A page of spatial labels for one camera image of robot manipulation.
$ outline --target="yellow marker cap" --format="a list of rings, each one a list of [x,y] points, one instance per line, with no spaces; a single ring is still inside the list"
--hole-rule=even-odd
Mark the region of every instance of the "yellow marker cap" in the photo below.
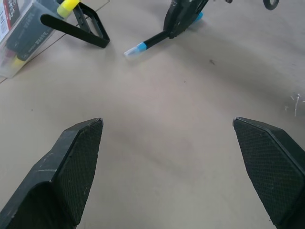
[[[18,59],[17,56],[15,56],[15,58],[14,58],[14,60],[13,60],[11,65],[12,65],[12,67],[17,68],[17,67],[21,67],[24,64],[25,64],[25,61],[22,61],[22,60]]]
[[[66,18],[78,3],[80,3],[80,0],[64,0],[63,3],[57,8],[57,13],[63,18]]]

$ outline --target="label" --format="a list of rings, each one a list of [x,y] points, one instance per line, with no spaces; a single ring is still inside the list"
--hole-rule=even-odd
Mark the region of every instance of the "label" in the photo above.
[[[11,30],[20,16],[17,0],[3,0],[0,2],[0,42]]]

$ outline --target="beige table surface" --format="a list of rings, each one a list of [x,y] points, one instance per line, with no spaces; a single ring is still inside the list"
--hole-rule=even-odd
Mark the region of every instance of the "beige table surface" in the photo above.
[[[0,84],[0,209],[64,129],[102,117],[80,229],[275,228],[232,120],[268,122],[304,146],[284,100],[304,88],[305,6],[211,1],[204,22],[127,61],[161,31],[168,5],[111,0],[98,10],[106,49],[65,35]]]

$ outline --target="clear plastic box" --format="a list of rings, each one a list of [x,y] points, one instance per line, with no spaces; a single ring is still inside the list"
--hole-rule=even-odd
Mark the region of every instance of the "clear plastic box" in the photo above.
[[[63,19],[56,0],[0,0],[0,76],[11,78],[52,35],[43,14]]]

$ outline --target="small scratch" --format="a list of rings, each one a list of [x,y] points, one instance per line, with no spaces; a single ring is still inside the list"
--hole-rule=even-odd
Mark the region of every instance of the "small scratch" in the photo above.
[[[56,172],[57,169],[43,169],[43,170],[37,170],[37,172]]]

